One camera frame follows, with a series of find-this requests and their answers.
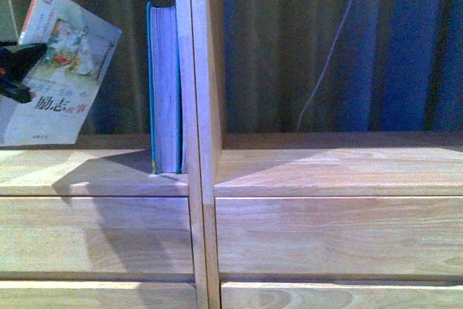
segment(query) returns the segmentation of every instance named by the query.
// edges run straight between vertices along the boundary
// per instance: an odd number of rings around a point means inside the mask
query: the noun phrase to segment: shelf board
[[[16,308],[196,309],[186,283],[0,282],[0,306]]]
[[[149,135],[0,148],[0,195],[188,196],[186,174],[151,174]]]
[[[461,195],[458,132],[228,136],[216,197]]]

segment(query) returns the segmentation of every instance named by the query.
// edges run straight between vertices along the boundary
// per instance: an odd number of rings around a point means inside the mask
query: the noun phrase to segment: book spine
[[[19,36],[19,38],[17,39],[17,43],[18,45],[21,45],[22,44],[22,41],[24,40],[24,36],[25,36],[25,31],[26,31],[26,28],[27,28],[27,24],[29,23],[29,20],[30,20],[30,16],[31,14],[33,13],[33,10],[35,8],[35,4],[37,3],[37,0],[32,0],[30,2],[30,6],[29,6],[29,10],[27,11],[27,14],[26,14],[26,18],[24,20],[24,23],[22,24],[22,29],[21,29],[21,34]]]

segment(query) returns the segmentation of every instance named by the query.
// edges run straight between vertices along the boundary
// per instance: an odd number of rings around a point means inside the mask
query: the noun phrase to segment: wooden panel
[[[217,197],[463,192],[463,138],[459,133],[233,138],[227,145],[234,150],[222,152],[215,186]]]
[[[220,308],[213,198],[224,120],[223,0],[191,0],[209,308]]]
[[[194,309],[189,284],[0,282],[2,309]]]
[[[225,283],[223,309],[455,309],[463,287]]]
[[[463,276],[463,197],[216,200],[221,273]]]
[[[0,195],[187,196],[187,175],[151,174],[149,147],[146,136],[94,136],[0,150]]]
[[[197,306],[208,309],[208,280],[205,258],[203,191],[200,177],[200,151],[197,127],[195,59],[193,52],[191,0],[176,0],[179,36],[182,105],[186,119],[190,221]]]
[[[187,198],[0,198],[0,258],[0,277],[191,277]]]

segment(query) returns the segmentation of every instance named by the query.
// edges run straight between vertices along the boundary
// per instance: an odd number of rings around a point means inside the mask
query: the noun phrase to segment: blue book
[[[186,145],[175,6],[157,7],[148,2],[147,24],[153,172],[178,174],[186,172]]]

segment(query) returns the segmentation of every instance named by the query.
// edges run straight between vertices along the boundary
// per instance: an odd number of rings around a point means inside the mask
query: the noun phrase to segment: wooden shelf
[[[188,196],[186,174],[151,174],[149,135],[0,149],[0,195]]]
[[[3,309],[193,309],[195,297],[195,288],[185,283],[0,282]]]
[[[463,287],[225,283],[223,309],[460,308]],[[255,300],[265,298],[265,302]]]
[[[461,195],[463,134],[233,135],[216,197]]]

